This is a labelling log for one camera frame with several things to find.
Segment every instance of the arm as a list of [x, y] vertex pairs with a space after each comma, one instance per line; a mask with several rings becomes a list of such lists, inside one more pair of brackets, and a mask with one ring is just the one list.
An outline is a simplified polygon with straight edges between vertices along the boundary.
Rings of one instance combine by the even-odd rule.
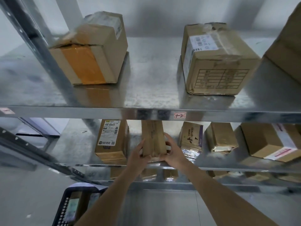
[[277, 226], [275, 222], [249, 202], [211, 178], [205, 171], [202, 171], [187, 160], [173, 138], [167, 133], [165, 133], [165, 136], [168, 138], [166, 144], [171, 146], [171, 153], [161, 156], [161, 159], [165, 160], [170, 166], [178, 169], [189, 178], [204, 200], [217, 226]]
[[127, 167], [95, 204], [77, 221], [75, 226], [114, 225], [130, 184], [146, 167], [150, 156], [141, 158], [139, 151], [144, 140], [131, 153]]

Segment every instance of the forearm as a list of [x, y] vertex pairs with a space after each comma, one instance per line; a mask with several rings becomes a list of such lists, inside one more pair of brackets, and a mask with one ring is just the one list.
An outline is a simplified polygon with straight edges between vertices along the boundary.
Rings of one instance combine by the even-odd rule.
[[182, 172], [193, 183], [204, 200], [217, 226], [222, 225], [277, 225], [232, 190], [187, 162]]
[[134, 174], [126, 168], [75, 226], [114, 225], [126, 192], [134, 179]]

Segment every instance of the person's right arm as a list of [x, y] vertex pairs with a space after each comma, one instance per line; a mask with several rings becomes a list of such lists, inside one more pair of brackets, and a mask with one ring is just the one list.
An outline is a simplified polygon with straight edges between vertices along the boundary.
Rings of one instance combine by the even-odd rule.
[[186, 159], [174, 139], [167, 133], [165, 136], [168, 138], [166, 144], [171, 146], [171, 153], [161, 155], [161, 160], [165, 160], [171, 167], [178, 169], [189, 178], [204, 200], [217, 226], [278, 225]]

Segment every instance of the red bordered sticker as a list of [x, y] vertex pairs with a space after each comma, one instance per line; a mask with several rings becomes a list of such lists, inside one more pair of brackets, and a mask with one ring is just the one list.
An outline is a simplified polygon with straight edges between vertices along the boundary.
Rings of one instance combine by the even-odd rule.
[[186, 112], [182, 112], [182, 113], [175, 113], [175, 119], [184, 119], [186, 118]]
[[12, 110], [10, 110], [9, 108], [0, 108], [0, 111], [4, 114], [15, 114]]

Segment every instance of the person's left arm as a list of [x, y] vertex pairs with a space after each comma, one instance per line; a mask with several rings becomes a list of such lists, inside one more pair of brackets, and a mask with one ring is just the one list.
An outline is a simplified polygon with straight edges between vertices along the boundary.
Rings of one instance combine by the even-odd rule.
[[123, 199], [130, 184], [143, 171], [150, 156], [140, 157], [139, 152], [144, 141], [133, 150], [124, 171], [103, 193], [95, 204], [85, 212], [75, 226], [111, 226], [115, 223]]

